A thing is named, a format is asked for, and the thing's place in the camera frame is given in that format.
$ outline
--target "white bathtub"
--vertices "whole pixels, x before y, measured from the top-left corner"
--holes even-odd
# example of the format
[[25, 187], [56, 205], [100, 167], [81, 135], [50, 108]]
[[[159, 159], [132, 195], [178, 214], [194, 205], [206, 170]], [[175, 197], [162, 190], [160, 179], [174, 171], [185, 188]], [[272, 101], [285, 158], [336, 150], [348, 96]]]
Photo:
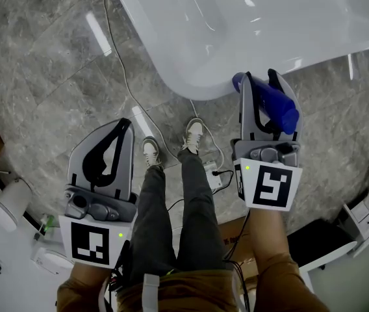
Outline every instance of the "white bathtub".
[[369, 49], [369, 0], [121, 0], [163, 81], [190, 99]]

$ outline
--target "leg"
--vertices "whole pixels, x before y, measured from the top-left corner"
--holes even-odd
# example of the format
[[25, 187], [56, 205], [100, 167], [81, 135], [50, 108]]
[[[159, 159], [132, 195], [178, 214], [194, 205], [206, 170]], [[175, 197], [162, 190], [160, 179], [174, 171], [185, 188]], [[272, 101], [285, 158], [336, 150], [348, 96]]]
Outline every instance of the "leg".
[[[149, 148], [146, 155], [149, 168], [141, 189], [138, 216], [131, 238], [128, 286], [141, 283], [145, 273], [166, 275], [176, 262], [172, 246], [172, 225], [165, 200], [166, 177], [158, 160], [159, 149], [152, 139], [150, 145], [144, 143], [145, 154], [146, 147]], [[151, 158], [153, 151], [157, 152], [155, 159]]]
[[[187, 130], [190, 129], [190, 132], [192, 122], [201, 122], [195, 119], [188, 125]], [[196, 142], [192, 142], [189, 140], [191, 137], [188, 137], [188, 131], [186, 134], [188, 146], [185, 144], [183, 148], [187, 149], [183, 149], [178, 155], [182, 163], [185, 203], [177, 264], [181, 270], [226, 269], [222, 261], [225, 246], [216, 220], [212, 191], [202, 161], [196, 155], [200, 136], [196, 138]]]

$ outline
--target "shoe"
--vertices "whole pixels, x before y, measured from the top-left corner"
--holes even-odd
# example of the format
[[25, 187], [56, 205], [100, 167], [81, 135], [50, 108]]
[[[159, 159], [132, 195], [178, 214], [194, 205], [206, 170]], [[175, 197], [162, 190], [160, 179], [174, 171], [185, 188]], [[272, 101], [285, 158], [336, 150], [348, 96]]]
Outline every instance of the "shoe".
[[183, 137], [182, 150], [189, 149], [191, 153], [197, 155], [199, 152], [200, 138], [203, 135], [203, 121], [201, 118], [193, 118], [186, 127], [186, 138]]
[[148, 136], [143, 141], [143, 154], [146, 158], [147, 168], [152, 165], [161, 165], [159, 145], [156, 140]]

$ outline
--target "brown sleeve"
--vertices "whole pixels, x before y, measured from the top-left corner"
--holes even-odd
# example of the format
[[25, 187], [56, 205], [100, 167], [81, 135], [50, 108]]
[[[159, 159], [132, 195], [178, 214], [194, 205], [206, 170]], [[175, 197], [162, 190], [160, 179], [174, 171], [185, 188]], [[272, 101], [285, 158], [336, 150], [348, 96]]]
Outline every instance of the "brown sleeve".
[[329, 312], [310, 292], [289, 254], [267, 261], [258, 279], [256, 312]]
[[98, 312], [100, 290], [70, 278], [57, 291], [57, 312]]

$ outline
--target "person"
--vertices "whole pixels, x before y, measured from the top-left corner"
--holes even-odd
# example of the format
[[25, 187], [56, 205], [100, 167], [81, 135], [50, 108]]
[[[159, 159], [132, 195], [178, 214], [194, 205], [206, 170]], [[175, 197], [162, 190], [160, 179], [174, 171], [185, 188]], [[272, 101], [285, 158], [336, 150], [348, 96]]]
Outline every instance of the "person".
[[[184, 212], [179, 253], [172, 247], [172, 227], [165, 204], [166, 178], [159, 147], [143, 142], [147, 172], [138, 202], [130, 246], [126, 288], [117, 294], [118, 311], [141, 311], [145, 274], [159, 276], [159, 311], [238, 311], [232, 272], [223, 262], [225, 246], [216, 220], [212, 191], [198, 156], [203, 122], [189, 121], [182, 164]], [[305, 286], [288, 250], [281, 215], [252, 209], [249, 226], [259, 270], [256, 311], [328, 311]], [[76, 263], [58, 290], [58, 312], [98, 311], [98, 296], [110, 271]]]

